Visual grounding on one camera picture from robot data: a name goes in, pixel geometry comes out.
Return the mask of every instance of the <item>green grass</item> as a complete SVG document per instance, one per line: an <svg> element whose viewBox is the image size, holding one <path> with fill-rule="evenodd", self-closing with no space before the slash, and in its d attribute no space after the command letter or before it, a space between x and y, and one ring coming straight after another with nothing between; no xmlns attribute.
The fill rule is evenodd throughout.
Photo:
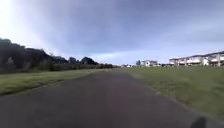
<svg viewBox="0 0 224 128"><path fill-rule="evenodd" d="M75 79L98 71L101 70L73 70L0 75L0 95L11 94L53 82Z"/></svg>
<svg viewBox="0 0 224 128"><path fill-rule="evenodd" d="M135 77L187 106L224 121L224 68L127 68Z"/></svg>

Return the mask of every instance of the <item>grass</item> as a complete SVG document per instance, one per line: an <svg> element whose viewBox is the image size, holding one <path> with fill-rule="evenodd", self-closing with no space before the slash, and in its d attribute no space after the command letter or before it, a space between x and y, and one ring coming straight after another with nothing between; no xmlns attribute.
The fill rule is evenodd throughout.
<svg viewBox="0 0 224 128"><path fill-rule="evenodd" d="M187 106L224 121L224 68L127 68L135 77Z"/></svg>
<svg viewBox="0 0 224 128"><path fill-rule="evenodd" d="M0 75L0 95L11 94L53 82L75 79L97 71L101 70L73 70Z"/></svg>

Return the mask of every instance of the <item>asphalt road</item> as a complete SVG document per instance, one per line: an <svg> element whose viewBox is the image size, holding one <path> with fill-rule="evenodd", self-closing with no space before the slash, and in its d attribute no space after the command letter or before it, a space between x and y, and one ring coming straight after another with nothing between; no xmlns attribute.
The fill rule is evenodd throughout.
<svg viewBox="0 0 224 128"><path fill-rule="evenodd" d="M0 128L205 127L219 128L119 72L101 72L0 98Z"/></svg>

